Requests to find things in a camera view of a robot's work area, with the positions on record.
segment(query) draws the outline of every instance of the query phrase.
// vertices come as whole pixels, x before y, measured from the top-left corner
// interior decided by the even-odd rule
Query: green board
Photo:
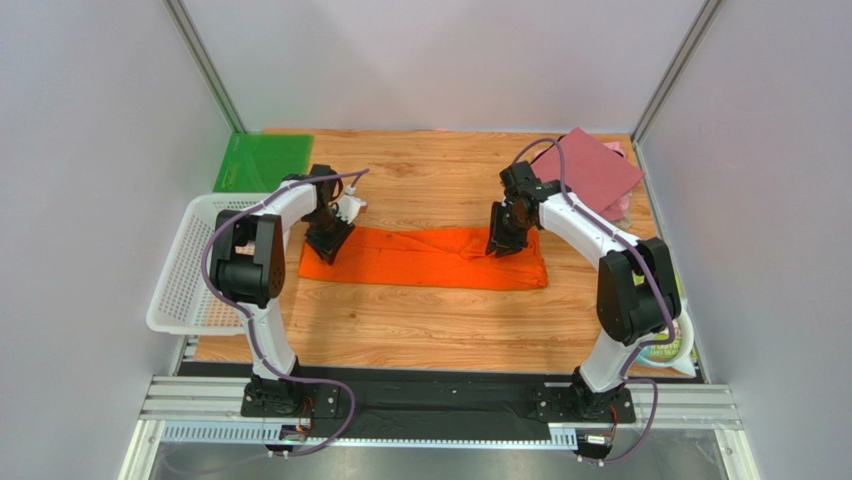
[[[311,135],[231,135],[214,192],[269,193],[291,173],[305,173]]]

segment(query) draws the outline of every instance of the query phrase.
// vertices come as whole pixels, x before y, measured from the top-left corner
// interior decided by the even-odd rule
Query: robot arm
[[[625,372],[639,344],[666,326],[648,282],[657,283],[672,318],[680,314],[668,247],[660,239],[642,241],[619,230],[585,207],[570,189],[569,204],[559,182],[542,183],[527,162],[511,165],[500,178],[505,199],[492,205],[486,253],[500,257],[519,252],[526,247],[527,231],[535,226],[571,244],[598,270],[596,310],[602,331],[572,380],[576,396],[572,408],[580,417],[596,418],[624,386]],[[624,244],[615,240],[616,235],[642,255],[654,278],[635,285],[634,273],[642,275],[642,271]]]
[[[349,194],[351,191],[333,204],[334,190],[342,190],[339,180],[297,184],[299,180],[334,173],[327,166],[315,165],[307,176],[288,177],[281,187],[297,186],[263,209],[241,218],[214,243],[211,280],[226,298],[242,304],[251,313],[248,318],[242,312],[238,315],[246,334],[252,337],[251,343],[257,347],[252,349],[253,372],[260,379],[277,381],[279,375],[275,371],[290,375],[297,368],[278,300],[284,286],[284,249],[290,228],[299,220],[309,223],[306,242],[320,258],[332,264],[355,228],[352,221],[366,206]],[[220,212],[217,228],[238,213]],[[246,249],[249,245],[254,246],[253,252]]]

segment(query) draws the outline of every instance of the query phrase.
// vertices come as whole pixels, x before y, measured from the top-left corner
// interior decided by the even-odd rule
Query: orange cloth
[[[530,230],[529,246],[502,258],[485,255],[488,228],[389,232],[357,227],[334,265],[326,265],[307,244],[299,276],[343,283],[424,287],[529,290],[547,286],[547,270]]]

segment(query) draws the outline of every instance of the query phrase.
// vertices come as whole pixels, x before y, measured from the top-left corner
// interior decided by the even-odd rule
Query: pink cloth
[[[603,144],[579,128],[559,140],[565,151],[566,183],[589,208],[606,220],[624,218],[630,206],[629,194],[644,172],[631,165],[619,142]],[[559,178],[559,153],[551,148],[536,154],[533,172],[542,182]]]

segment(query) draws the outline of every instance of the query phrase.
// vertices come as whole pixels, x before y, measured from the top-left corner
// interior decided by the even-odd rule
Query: wooden table
[[[312,163],[338,172],[369,167],[358,196],[369,202],[358,225],[389,230],[487,226],[502,198],[499,172],[542,134],[440,131],[296,131],[314,135]],[[619,141],[630,162],[627,135]],[[655,235],[643,185],[633,192],[633,226]],[[281,309],[301,363],[360,367],[570,373],[591,352],[597,273],[567,243],[542,232],[550,285],[484,290],[327,283],[299,278],[305,225],[293,227]],[[249,362],[245,337],[203,337],[197,360]],[[643,370],[635,373],[675,374]]]

